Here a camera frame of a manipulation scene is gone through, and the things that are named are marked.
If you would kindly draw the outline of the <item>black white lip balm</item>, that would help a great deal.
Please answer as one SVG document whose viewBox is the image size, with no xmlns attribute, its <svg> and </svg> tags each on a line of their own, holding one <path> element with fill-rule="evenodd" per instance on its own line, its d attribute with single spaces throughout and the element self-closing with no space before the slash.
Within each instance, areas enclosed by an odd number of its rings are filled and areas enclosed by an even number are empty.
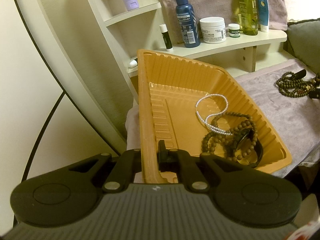
<svg viewBox="0 0 320 240">
<path fill-rule="evenodd" d="M 161 31 L 161 34 L 162 34 L 162 37 L 163 37 L 163 40 L 164 40 L 164 43 L 165 43 L 166 50 L 168 52 L 172 52 L 173 51 L 173 46 L 172 46 L 170 35 L 169 35 L 168 29 L 167 29 L 167 25 L 166 24 L 160 24 L 159 28 L 160 28 L 160 31 Z"/>
</svg>

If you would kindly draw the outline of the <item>white cream jar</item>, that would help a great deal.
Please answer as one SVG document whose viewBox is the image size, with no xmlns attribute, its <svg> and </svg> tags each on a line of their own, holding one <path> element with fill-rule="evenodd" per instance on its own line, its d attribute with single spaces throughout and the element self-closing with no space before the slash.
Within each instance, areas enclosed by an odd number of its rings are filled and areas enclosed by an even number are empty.
<svg viewBox="0 0 320 240">
<path fill-rule="evenodd" d="M 209 44 L 217 44 L 226 40 L 226 26 L 223 17 L 205 17 L 200 19 L 203 40 Z"/>
</svg>

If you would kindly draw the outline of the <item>cream wooden shelf unit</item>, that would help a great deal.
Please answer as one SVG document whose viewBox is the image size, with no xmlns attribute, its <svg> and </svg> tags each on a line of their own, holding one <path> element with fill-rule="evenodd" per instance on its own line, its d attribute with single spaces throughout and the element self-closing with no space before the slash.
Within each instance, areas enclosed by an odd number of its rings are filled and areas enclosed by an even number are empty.
<svg viewBox="0 0 320 240">
<path fill-rule="evenodd" d="M 129 61 L 139 49 L 164 50 L 159 25 L 165 0 L 17 0 L 23 18 L 61 86 L 116 151 L 126 145 L 125 119 L 138 100 Z"/>
</svg>

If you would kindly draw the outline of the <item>lilac towel on table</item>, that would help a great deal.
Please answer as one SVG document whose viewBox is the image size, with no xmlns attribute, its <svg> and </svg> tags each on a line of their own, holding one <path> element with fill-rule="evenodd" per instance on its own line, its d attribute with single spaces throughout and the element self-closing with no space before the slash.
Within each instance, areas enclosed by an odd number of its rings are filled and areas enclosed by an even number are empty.
<svg viewBox="0 0 320 240">
<path fill-rule="evenodd" d="M 289 60 L 234 78 L 261 109 L 291 153 L 291 164 L 271 173 L 278 177 L 288 175 L 299 164 L 312 166 L 319 162 L 319 101 L 307 97 L 286 98 L 274 85 L 284 72 L 297 72 L 302 67 L 299 61 Z M 139 106 L 128 112 L 126 128 L 128 148 L 138 148 Z"/>
</svg>

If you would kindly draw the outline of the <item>blue white tube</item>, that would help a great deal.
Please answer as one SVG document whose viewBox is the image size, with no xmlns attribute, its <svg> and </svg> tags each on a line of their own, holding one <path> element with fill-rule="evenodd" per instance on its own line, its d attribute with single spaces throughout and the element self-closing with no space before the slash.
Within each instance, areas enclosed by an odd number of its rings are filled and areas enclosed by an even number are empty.
<svg viewBox="0 0 320 240">
<path fill-rule="evenodd" d="M 269 31 L 269 7 L 268 0 L 257 0 L 258 18 L 260 30 L 267 33 Z"/>
</svg>

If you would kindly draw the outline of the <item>orange plastic tray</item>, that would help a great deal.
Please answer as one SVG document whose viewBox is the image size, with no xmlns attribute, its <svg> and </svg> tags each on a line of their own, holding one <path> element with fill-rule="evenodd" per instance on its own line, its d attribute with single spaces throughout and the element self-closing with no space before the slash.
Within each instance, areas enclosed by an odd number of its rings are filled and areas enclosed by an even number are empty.
<svg viewBox="0 0 320 240">
<path fill-rule="evenodd" d="M 254 100 L 223 68 L 157 51 L 140 49 L 138 96 L 142 174 L 146 183 L 167 180 L 158 168 L 158 142 L 192 156 L 201 153 L 207 129 L 201 120 L 223 109 L 250 115 L 256 123 L 263 157 L 257 169 L 273 173 L 292 156 Z"/>
</svg>

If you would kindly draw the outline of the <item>black wrist watch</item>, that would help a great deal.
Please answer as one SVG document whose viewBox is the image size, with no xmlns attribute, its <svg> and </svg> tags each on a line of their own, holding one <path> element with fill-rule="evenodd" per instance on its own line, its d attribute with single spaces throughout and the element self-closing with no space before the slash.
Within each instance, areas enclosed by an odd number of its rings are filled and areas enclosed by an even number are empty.
<svg viewBox="0 0 320 240">
<path fill-rule="evenodd" d="M 256 168 L 263 157 L 263 146 L 252 128 L 244 128 L 234 135 L 232 157 L 241 165 Z"/>
</svg>

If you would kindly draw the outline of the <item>blue spray bottle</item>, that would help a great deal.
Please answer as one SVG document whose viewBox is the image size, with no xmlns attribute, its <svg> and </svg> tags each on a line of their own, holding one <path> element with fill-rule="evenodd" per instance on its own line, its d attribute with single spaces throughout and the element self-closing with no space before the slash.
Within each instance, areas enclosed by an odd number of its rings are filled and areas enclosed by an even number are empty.
<svg viewBox="0 0 320 240">
<path fill-rule="evenodd" d="M 176 0 L 176 15 L 185 47 L 200 45 L 199 30 L 193 6 L 188 0 Z"/>
</svg>

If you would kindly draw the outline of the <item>small green-label jar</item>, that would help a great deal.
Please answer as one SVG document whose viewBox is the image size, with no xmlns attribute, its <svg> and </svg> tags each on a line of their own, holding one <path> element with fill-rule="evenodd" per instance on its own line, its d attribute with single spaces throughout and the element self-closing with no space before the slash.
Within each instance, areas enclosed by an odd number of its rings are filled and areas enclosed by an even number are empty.
<svg viewBox="0 0 320 240">
<path fill-rule="evenodd" d="M 240 37 L 240 25 L 237 23 L 230 23 L 228 25 L 229 36 L 232 38 Z"/>
</svg>

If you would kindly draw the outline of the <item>green olive oil bottle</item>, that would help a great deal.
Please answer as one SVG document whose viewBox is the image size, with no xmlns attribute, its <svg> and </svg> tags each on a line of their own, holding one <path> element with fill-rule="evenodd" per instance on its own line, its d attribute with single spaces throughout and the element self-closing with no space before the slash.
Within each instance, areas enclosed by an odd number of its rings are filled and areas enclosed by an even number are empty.
<svg viewBox="0 0 320 240">
<path fill-rule="evenodd" d="M 239 0 L 242 32 L 245 35 L 258 34 L 258 15 L 256 0 Z"/>
</svg>

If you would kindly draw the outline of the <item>black tube lying flat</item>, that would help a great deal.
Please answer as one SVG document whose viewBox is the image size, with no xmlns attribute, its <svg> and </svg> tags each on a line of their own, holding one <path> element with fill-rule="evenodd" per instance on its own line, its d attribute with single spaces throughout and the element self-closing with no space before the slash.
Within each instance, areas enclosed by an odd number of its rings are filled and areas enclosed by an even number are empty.
<svg viewBox="0 0 320 240">
<path fill-rule="evenodd" d="M 136 66 L 138 66 L 138 60 L 134 59 L 129 63 L 129 68 L 135 68 Z"/>
</svg>

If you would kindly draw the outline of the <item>grey cushion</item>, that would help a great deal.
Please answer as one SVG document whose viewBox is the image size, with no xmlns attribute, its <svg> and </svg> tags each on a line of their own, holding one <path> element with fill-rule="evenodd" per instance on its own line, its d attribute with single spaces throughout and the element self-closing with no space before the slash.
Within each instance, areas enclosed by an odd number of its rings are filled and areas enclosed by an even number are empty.
<svg viewBox="0 0 320 240">
<path fill-rule="evenodd" d="M 289 22 L 284 50 L 319 73 L 319 18 Z"/>
</svg>

